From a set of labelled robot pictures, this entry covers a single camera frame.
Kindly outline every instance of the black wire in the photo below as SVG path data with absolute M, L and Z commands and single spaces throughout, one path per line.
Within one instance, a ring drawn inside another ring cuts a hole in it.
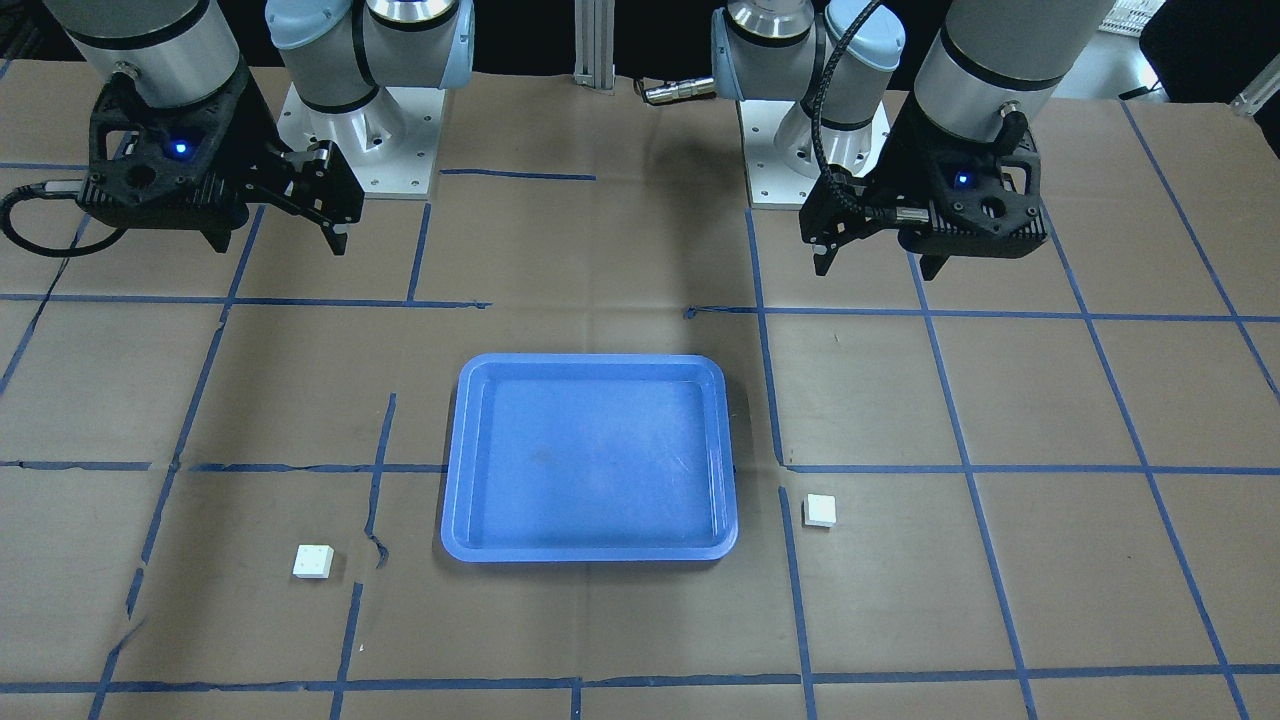
M 0 232 L 4 232 L 5 237 L 8 237 L 9 241 L 18 247 L 26 250 L 27 252 L 35 252 L 42 258 L 83 258 L 86 255 L 106 250 L 124 237 L 125 229 L 119 228 L 106 236 L 106 238 L 83 247 L 45 247 L 22 237 L 22 233 L 13 227 L 13 209 L 19 202 L 26 202 L 27 200 L 73 200 L 76 197 L 76 193 L 70 191 L 49 191 L 45 188 L 45 184 L 46 183 L 42 182 L 36 184 L 24 184 L 14 188 L 13 192 L 4 197 L 4 200 L 0 200 Z
M 836 74 L 836 65 L 840 64 L 840 59 L 845 56 L 845 51 L 849 50 L 849 45 L 852 44 L 854 37 L 858 31 L 867 24 L 867 20 L 872 17 L 872 13 L 881 6 L 883 0 L 872 0 L 863 8 L 863 12 L 858 14 L 858 18 L 849 26 L 845 35 L 840 36 L 840 42 L 831 50 L 831 59 L 827 60 L 827 67 L 822 70 L 822 78 L 818 81 L 818 92 L 813 97 L 813 123 L 810 126 L 810 133 L 813 137 L 813 154 L 818 159 L 818 172 L 820 173 L 820 182 L 827 183 L 831 192 L 840 200 L 845 210 L 850 213 L 860 213 L 856 199 L 850 199 L 849 193 L 840 190 L 836 184 L 836 178 L 831 173 L 831 165 L 827 163 L 827 151 L 822 146 L 822 105 L 827 100 L 827 90 L 831 87 L 831 78 Z

